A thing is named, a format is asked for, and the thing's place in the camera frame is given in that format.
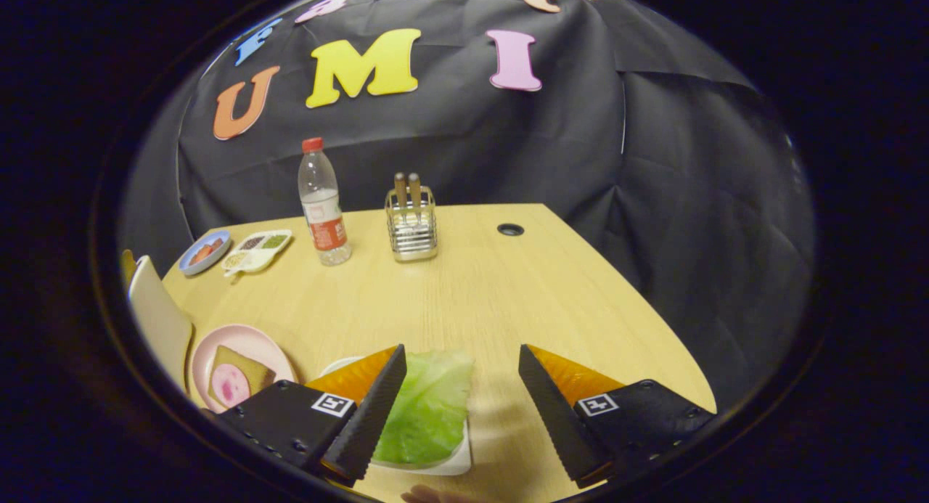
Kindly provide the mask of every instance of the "yellow letter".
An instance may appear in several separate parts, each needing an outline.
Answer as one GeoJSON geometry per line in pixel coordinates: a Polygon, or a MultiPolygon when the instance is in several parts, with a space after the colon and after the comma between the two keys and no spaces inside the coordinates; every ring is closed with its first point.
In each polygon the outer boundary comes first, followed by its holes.
{"type": "Polygon", "coordinates": [[[392,93],[409,93],[418,87],[419,81],[409,73],[409,53],[412,41],[421,36],[420,30],[389,30],[377,37],[374,44],[363,56],[348,43],[337,40],[322,44],[311,53],[316,61],[316,80],[313,82],[313,94],[306,99],[306,107],[318,108],[339,100],[334,78],[339,79],[346,95],[352,97],[361,93],[364,81],[372,70],[375,79],[368,84],[368,93],[372,95],[389,95],[392,93]]]}
{"type": "Polygon", "coordinates": [[[242,87],[245,87],[245,82],[233,84],[216,97],[213,135],[217,139],[228,140],[233,136],[242,135],[255,123],[255,120],[258,120],[262,110],[265,109],[265,98],[268,96],[271,77],[279,70],[281,66],[269,67],[252,77],[252,82],[255,83],[255,87],[252,88],[252,100],[248,104],[248,110],[239,118],[232,118],[232,108],[235,107],[235,99],[239,96],[242,87]]]}

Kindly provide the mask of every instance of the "lettuce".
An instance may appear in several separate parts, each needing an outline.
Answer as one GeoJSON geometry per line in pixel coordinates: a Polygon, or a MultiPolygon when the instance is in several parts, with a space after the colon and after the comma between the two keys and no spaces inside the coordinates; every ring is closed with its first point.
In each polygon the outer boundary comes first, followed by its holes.
{"type": "Polygon", "coordinates": [[[472,360],[464,351],[406,355],[407,375],[372,457],[425,465],[448,459],[461,443],[472,360]]]}

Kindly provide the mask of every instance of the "red bottle cap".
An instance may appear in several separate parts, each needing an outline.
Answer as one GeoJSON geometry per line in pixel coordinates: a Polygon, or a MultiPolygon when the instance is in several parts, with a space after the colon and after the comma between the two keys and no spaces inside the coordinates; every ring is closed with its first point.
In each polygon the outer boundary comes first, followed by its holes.
{"type": "Polygon", "coordinates": [[[303,152],[311,152],[312,150],[322,149],[322,138],[316,136],[313,139],[306,139],[303,142],[303,152]]]}

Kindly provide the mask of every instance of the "hand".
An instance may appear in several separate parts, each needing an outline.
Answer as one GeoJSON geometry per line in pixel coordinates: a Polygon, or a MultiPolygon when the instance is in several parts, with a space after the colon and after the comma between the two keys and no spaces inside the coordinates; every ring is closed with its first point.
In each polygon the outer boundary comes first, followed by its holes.
{"type": "Polygon", "coordinates": [[[401,494],[401,498],[406,503],[487,503],[478,499],[464,496],[464,494],[455,494],[454,492],[438,492],[434,488],[427,486],[414,486],[409,492],[401,494]]]}

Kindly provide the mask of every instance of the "water bottle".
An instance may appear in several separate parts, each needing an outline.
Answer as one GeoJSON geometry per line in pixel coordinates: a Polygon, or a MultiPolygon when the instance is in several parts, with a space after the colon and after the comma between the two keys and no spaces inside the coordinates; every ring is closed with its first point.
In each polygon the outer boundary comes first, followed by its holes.
{"type": "Polygon", "coordinates": [[[303,142],[303,159],[298,172],[298,191],[306,225],[322,265],[338,265],[351,257],[351,246],[339,209],[339,186],[335,170],[322,152],[322,139],[303,142]]]}

